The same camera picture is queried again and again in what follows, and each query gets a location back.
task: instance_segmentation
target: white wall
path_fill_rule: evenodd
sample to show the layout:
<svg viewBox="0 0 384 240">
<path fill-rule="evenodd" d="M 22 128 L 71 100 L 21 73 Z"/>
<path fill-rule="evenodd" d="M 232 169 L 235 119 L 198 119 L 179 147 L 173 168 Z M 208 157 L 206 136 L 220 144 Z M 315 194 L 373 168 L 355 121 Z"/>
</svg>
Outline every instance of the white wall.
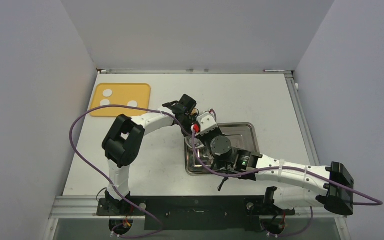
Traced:
<svg viewBox="0 0 384 240">
<path fill-rule="evenodd" d="M 384 201 L 384 1 L 336 0 L 295 78 L 320 161 Z M 354 240 L 384 239 L 384 205 L 356 206 L 347 223 Z"/>
<path fill-rule="evenodd" d="M 334 0 L 61 0 L 101 69 L 294 70 Z"/>
<path fill-rule="evenodd" d="M 94 68 L 59 0 L 0 0 L 0 239 L 43 237 Z"/>
</svg>

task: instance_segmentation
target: tabletop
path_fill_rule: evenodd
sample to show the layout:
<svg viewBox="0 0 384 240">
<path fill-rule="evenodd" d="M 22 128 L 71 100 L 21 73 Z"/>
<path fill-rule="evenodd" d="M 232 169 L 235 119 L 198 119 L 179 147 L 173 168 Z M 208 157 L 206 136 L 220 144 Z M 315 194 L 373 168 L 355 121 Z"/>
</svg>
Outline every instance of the tabletop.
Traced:
<svg viewBox="0 0 384 240">
<path fill-rule="evenodd" d="M 283 74 L 99 74 L 102 83 L 146 83 L 151 87 L 149 108 L 179 100 L 187 94 L 200 111 L 213 108 L 218 123 L 254 125 L 261 154 L 310 165 L 296 112 Z M 101 147 L 115 117 L 85 117 L 77 148 L 108 174 Z M 131 164 L 129 187 L 133 196 L 241 196 L 263 195 L 269 181 L 231 179 L 217 191 L 222 178 L 189 175 L 185 170 L 184 139 L 178 126 L 147 135 Z M 96 196 L 108 182 L 77 155 L 74 156 L 63 196 Z"/>
</svg>

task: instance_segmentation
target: zip tie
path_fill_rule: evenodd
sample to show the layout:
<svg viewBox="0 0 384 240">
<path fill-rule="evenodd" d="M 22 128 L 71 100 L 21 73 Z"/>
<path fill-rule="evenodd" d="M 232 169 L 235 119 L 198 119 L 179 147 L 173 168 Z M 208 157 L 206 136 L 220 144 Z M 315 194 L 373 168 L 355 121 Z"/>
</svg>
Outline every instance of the zip tie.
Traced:
<svg viewBox="0 0 384 240">
<path fill-rule="evenodd" d="M 305 184 L 306 184 L 307 170 L 308 170 L 308 167 L 305 166 L 305 168 L 304 168 L 304 179 L 302 180 L 302 187 L 303 187 L 303 188 L 304 188 L 304 186 L 305 186 Z"/>
<path fill-rule="evenodd" d="M 283 171 L 282 169 L 283 169 L 284 165 L 285 165 L 285 160 L 284 159 L 280 159 L 279 160 L 279 171 L 277 172 L 277 181 L 279 183 L 282 182 L 282 171 Z"/>
</svg>

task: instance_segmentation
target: metal tray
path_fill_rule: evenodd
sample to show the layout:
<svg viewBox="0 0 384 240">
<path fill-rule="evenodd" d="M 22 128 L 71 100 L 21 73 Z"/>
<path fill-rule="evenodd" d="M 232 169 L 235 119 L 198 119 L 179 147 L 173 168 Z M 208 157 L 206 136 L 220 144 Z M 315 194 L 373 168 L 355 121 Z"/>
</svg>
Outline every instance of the metal tray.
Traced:
<svg viewBox="0 0 384 240">
<path fill-rule="evenodd" d="M 260 152 L 254 126 L 249 122 L 220 123 L 218 127 L 231 141 L 233 147 L 252 152 Z M 198 146 L 198 155 L 206 166 L 211 166 L 212 158 L 206 147 Z M 209 174 L 195 159 L 192 149 L 184 143 L 184 158 L 186 172 L 190 175 Z"/>
</svg>

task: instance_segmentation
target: bolt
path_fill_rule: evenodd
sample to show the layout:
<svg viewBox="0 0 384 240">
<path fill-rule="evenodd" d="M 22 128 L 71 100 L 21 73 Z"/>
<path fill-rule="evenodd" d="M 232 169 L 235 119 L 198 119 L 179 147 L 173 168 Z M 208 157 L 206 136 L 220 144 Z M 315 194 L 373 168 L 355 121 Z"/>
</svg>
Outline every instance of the bolt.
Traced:
<svg viewBox="0 0 384 240">
<path fill-rule="evenodd" d="M 246 209 L 251 210 L 251 209 L 253 209 L 253 208 L 254 208 L 254 203 L 252 203 L 252 202 L 248 202 L 248 203 L 246 204 Z"/>
</svg>

